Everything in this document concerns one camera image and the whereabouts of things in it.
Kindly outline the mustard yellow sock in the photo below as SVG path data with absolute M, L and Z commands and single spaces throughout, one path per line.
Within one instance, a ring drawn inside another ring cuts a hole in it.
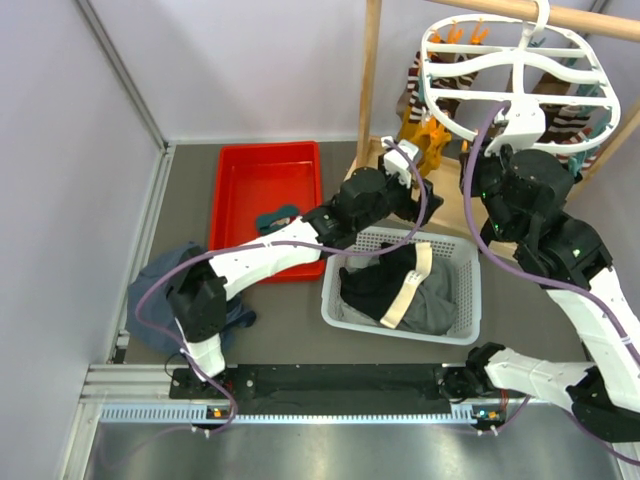
M 422 152 L 422 159 L 419 162 L 418 170 L 422 177 L 426 177 L 429 173 L 440 167 L 444 148 L 433 148 L 428 146 L 426 149 L 419 149 Z
M 402 123 L 396 140 L 406 140 L 421 149 L 426 149 L 430 144 L 428 129 L 421 122 L 421 112 L 418 112 L 418 120 L 412 119 L 412 107 L 407 105 L 403 112 Z

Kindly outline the white round clip hanger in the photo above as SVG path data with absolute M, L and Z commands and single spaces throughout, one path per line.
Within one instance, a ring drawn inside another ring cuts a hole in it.
M 508 144 L 516 150 L 538 149 L 554 155 L 569 156 L 589 151 L 605 143 L 621 120 L 619 99 L 589 43 L 574 31 L 553 26 L 551 7 L 547 1 L 536 3 L 542 9 L 533 20 L 520 20 L 509 14 L 465 14 L 447 17 L 428 27 L 421 40 L 421 78 L 424 101 L 432 117 L 452 134 L 473 142 L 479 133 L 458 123 L 439 105 L 444 100 L 460 102 L 494 102 L 500 110 L 489 116 L 490 122 L 501 125 L 501 131 L 490 142 L 491 153 Z M 491 45 L 482 42 L 448 43 L 436 39 L 447 27 L 484 23 L 522 26 L 518 43 L 514 46 Z M 434 82 L 464 77 L 484 70 L 508 67 L 511 70 L 509 91 L 438 88 Z M 528 92 L 525 70 L 534 68 L 566 83 L 590 85 L 596 95 L 567 95 Z M 605 122 L 596 135 L 579 143 L 543 142 L 546 117 L 542 107 L 570 107 L 578 112 L 600 109 Z

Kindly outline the teal sock with print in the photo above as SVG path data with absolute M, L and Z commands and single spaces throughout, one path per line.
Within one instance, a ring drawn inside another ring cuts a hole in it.
M 300 215 L 300 210 L 292 204 L 286 204 L 277 210 L 259 215 L 255 220 L 258 233 L 262 236 L 278 231 L 292 223 Z

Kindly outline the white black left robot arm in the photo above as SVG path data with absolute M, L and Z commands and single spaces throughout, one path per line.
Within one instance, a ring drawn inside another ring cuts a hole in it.
M 168 281 L 165 296 L 192 363 L 194 387 L 209 397 L 226 387 L 221 333 L 231 299 L 284 270 L 347 250 L 361 231 L 391 214 L 425 225 L 444 200 L 430 181 L 422 185 L 414 198 L 410 174 L 359 168 L 329 201 L 280 230 L 217 251 L 210 259 L 184 256 L 183 269 Z

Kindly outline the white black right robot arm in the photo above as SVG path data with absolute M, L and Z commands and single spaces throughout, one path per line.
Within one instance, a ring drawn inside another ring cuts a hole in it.
M 565 313 L 589 354 L 558 363 L 489 342 L 439 380 L 451 400 L 514 390 L 571 414 L 609 443 L 639 439 L 639 320 L 621 290 L 611 254 L 597 231 L 564 210 L 574 176 L 535 149 L 474 149 L 461 161 L 466 201 L 479 198 L 488 218 L 474 237 L 489 258 L 493 242 L 513 243 L 515 273 L 538 284 Z

